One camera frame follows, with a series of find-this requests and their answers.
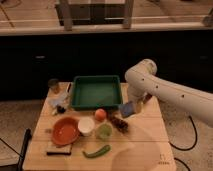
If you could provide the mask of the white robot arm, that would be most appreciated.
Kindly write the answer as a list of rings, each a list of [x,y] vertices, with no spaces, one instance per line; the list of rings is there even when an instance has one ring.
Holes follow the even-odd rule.
[[[130,101],[138,102],[146,95],[156,96],[213,127],[213,93],[166,81],[156,77],[156,72],[157,65],[151,59],[143,59],[125,72]]]

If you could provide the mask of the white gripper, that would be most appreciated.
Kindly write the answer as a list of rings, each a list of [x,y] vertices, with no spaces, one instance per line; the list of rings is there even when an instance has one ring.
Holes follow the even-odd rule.
[[[144,91],[138,90],[132,86],[127,88],[128,100],[133,102],[134,112],[139,114],[142,112],[144,106],[144,98],[146,96]]]

